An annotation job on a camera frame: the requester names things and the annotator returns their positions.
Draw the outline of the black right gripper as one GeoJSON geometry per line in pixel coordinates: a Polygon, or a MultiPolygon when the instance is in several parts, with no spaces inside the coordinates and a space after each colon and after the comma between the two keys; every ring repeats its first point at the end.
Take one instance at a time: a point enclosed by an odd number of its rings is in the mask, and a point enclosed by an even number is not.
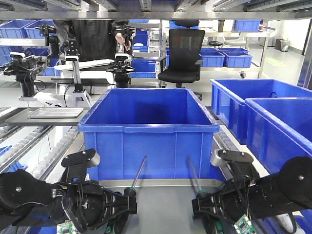
{"type": "Polygon", "coordinates": [[[222,234],[222,220],[235,224],[242,215],[249,213],[248,192],[251,183],[258,179],[253,161],[253,157],[246,152],[215,150],[211,164],[227,168],[232,178],[212,194],[200,189],[192,200],[194,218],[202,219],[206,233],[222,234]]]}

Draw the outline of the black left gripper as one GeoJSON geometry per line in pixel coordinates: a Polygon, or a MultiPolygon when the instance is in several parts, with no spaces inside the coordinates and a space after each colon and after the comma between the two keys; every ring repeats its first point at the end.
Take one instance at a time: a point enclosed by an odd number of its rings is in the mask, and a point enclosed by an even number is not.
{"type": "Polygon", "coordinates": [[[52,198],[61,200],[66,219],[78,232],[96,230],[106,225],[108,232],[122,232],[130,215],[137,213],[134,186],[123,193],[114,192],[96,180],[86,179],[87,170],[100,163],[95,149],[67,155],[61,162],[65,168],[52,198]]]}

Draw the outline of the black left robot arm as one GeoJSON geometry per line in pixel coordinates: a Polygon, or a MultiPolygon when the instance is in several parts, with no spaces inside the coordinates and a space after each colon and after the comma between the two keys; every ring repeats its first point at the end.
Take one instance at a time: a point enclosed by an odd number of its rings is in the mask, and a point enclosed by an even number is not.
{"type": "Polygon", "coordinates": [[[25,170],[0,175],[0,229],[8,226],[56,226],[73,223],[79,233],[107,226],[120,234],[129,215],[137,213],[136,191],[111,191],[96,180],[87,180],[87,169],[97,166],[100,156],[91,148],[67,155],[56,183],[36,179],[25,170]]]}

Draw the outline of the background robot arm station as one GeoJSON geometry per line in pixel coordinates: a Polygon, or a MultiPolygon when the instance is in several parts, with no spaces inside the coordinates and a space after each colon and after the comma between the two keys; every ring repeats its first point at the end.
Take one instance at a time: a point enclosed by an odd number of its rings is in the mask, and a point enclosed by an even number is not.
{"type": "Polygon", "coordinates": [[[132,41],[136,30],[125,21],[114,20],[55,20],[54,25],[43,24],[40,31],[46,36],[52,53],[42,56],[25,53],[10,54],[12,60],[0,69],[6,76],[15,76],[22,94],[20,101],[38,102],[45,107],[89,107],[91,98],[83,87],[80,77],[80,65],[95,62],[101,67],[100,74],[111,74],[113,85],[127,88],[130,85],[130,73],[133,72],[132,41]],[[69,65],[71,93],[66,88],[60,93],[46,93],[36,83],[37,75],[50,64],[52,58],[65,52],[65,65],[69,65]]]}

